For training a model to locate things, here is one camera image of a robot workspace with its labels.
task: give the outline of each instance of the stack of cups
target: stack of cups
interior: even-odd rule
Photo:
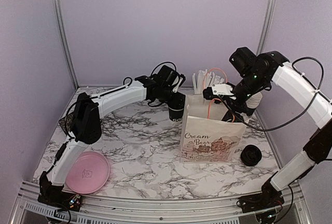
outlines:
[[[256,93],[246,101],[247,107],[249,108],[249,111],[247,112],[248,116],[251,116],[254,113],[262,97],[263,95],[261,93]]]

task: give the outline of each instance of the marble tabletop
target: marble tabletop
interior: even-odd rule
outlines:
[[[78,94],[98,93],[107,88],[80,88]],[[253,117],[251,124],[259,126]],[[256,192],[278,170],[273,152],[262,132],[246,129],[230,162],[183,164],[179,161],[181,123],[169,120],[166,105],[151,108],[137,102],[118,109],[102,119],[102,137],[87,148],[102,153],[111,164],[106,185],[96,195],[127,199],[204,199]],[[50,168],[65,141],[57,126],[33,182]],[[262,151],[262,160],[247,167],[240,160],[242,149],[253,144]]]

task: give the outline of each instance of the plate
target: plate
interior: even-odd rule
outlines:
[[[91,194],[101,189],[109,177],[108,160],[94,151],[83,152],[69,171],[66,184],[76,193]]]

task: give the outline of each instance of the white shopping bag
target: white shopping bag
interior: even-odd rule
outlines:
[[[222,104],[212,104],[203,95],[187,95],[181,134],[181,162],[229,162],[246,126],[221,121],[227,112]]]

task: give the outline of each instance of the wall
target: wall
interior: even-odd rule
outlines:
[[[174,61],[191,76],[228,62],[241,46],[254,51],[267,0],[61,0],[79,84],[119,85],[126,76]]]
[[[74,93],[52,0],[0,0],[0,220]]]
[[[332,0],[277,0],[265,51],[277,50],[291,61],[303,56],[319,59],[325,68],[322,91],[332,97]],[[314,62],[297,65],[318,85],[320,69]],[[259,112],[267,127],[296,116],[303,109],[280,88],[264,94]],[[309,115],[271,132],[283,164],[301,151],[316,130]],[[313,223],[331,223],[332,164],[322,162],[300,181]]]

